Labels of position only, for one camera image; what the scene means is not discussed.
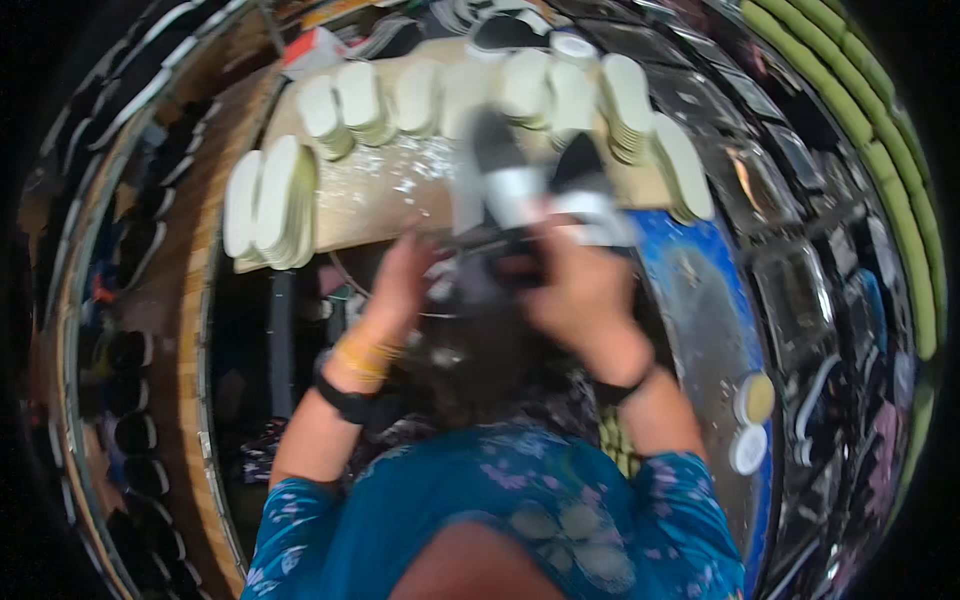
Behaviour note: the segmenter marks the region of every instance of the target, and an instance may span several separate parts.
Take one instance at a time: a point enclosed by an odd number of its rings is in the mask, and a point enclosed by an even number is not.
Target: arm
[[[554,216],[537,226],[549,284],[527,299],[531,321],[577,353],[598,381],[631,387],[650,373],[619,407],[637,453],[689,451],[706,459],[689,400],[673,377],[653,364],[650,341],[631,314],[633,277],[628,261],[602,249],[578,246],[558,228],[571,223]]]
[[[384,255],[363,317],[324,365],[324,379],[331,386],[344,393],[379,391],[394,350],[402,347],[417,324],[426,294],[423,274],[433,262],[433,246],[413,231],[404,233]],[[361,428],[343,420],[311,388],[276,449],[270,487],[292,477],[333,485],[344,472]]]

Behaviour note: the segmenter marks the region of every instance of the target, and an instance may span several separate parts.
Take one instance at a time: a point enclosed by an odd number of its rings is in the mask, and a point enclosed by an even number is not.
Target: green cushion
[[[917,167],[920,169],[920,174],[924,177],[924,181],[930,182],[930,167],[926,164],[924,149],[920,146],[920,137],[917,136],[917,130],[913,127],[913,121],[910,120],[910,115],[907,114],[906,110],[902,107],[894,107],[893,112],[890,113],[890,118],[893,119],[897,129],[900,130],[903,141],[906,142],[907,147],[910,149],[910,154],[913,155],[913,159],[917,161]]]
[[[790,4],[800,9],[806,18],[813,21],[836,43],[840,43],[843,39],[843,34],[847,32],[847,23],[842,16],[820,0],[790,0]]]
[[[830,65],[830,68],[833,69],[833,72],[836,73],[840,83],[843,84],[853,98],[856,99],[856,102],[863,108],[863,111],[867,113],[867,116],[869,116],[871,120],[876,120],[887,114],[886,105],[884,105],[880,97],[876,95],[867,78],[856,70],[856,67],[853,66],[850,59],[843,53],[838,52],[833,55],[832,59],[827,59],[827,63]]]
[[[860,156],[870,170],[870,174],[874,176],[877,187],[897,176],[897,167],[894,166],[893,159],[880,142],[873,141],[864,146],[860,149]]]
[[[913,216],[917,221],[920,236],[924,239],[926,262],[930,265],[930,280],[933,284],[933,304],[937,309],[937,338],[944,343],[947,338],[947,267],[944,264],[944,246],[937,228],[937,215],[926,192],[910,195]]]
[[[893,80],[883,70],[876,57],[867,48],[867,45],[851,32],[846,32],[840,42],[844,54],[851,60],[863,76],[867,78],[870,85],[874,87],[876,95],[883,99],[888,108],[892,107],[897,99],[897,91],[894,89]]]
[[[890,226],[897,238],[903,269],[906,271],[910,304],[913,308],[913,333],[917,355],[923,360],[929,360],[937,349],[937,321],[924,240],[900,180],[893,178],[887,181],[880,186],[879,192]]]
[[[740,5],[740,11],[747,25],[776,48],[816,89],[819,90],[833,81],[833,76],[810,49],[783,29],[772,14],[750,0]]]
[[[903,141],[900,130],[894,125],[893,120],[884,116],[874,121],[876,136],[880,138],[883,145],[887,147],[890,158],[897,165],[897,172],[900,173],[900,179],[903,180],[903,186],[906,191],[913,196],[918,192],[924,191],[924,177],[917,168],[917,162],[913,159],[913,153]]]
[[[850,93],[835,80],[818,91],[830,112],[840,122],[840,127],[847,133],[853,146],[856,148],[866,146],[874,137],[874,129]]]
[[[842,54],[840,47],[833,43],[827,34],[786,0],[756,0],[756,2],[783,21],[797,39],[821,57],[826,59]]]

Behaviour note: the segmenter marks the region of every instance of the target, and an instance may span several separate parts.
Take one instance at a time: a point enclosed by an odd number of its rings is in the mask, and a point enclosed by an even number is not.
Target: blue floral top
[[[381,455],[346,500],[308,481],[270,492],[242,600],[386,598],[452,522],[525,547],[568,598],[736,598],[743,566],[692,454],[627,481],[600,450],[519,425],[475,427]]]

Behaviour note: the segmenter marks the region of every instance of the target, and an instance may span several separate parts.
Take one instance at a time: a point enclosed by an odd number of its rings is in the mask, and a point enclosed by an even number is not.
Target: hand
[[[552,215],[532,227],[546,262],[547,286],[525,298],[533,325],[575,352],[598,380],[633,385],[652,360],[649,340],[632,315],[630,263],[599,248],[579,246]]]
[[[423,274],[437,261],[435,249],[408,229],[384,254],[364,313],[384,339],[402,343],[417,326],[430,283]]]

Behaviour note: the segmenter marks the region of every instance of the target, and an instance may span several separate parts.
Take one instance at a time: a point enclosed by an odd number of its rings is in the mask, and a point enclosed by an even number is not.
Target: black bracelet
[[[602,381],[594,381],[593,395],[596,397],[597,405],[619,406],[623,400],[632,396],[634,392],[643,387],[643,384],[647,382],[650,376],[658,370],[657,363],[651,362],[650,366],[647,367],[647,369],[640,376],[638,382],[626,388],[621,388],[617,385],[610,385],[609,383],[603,383]]]

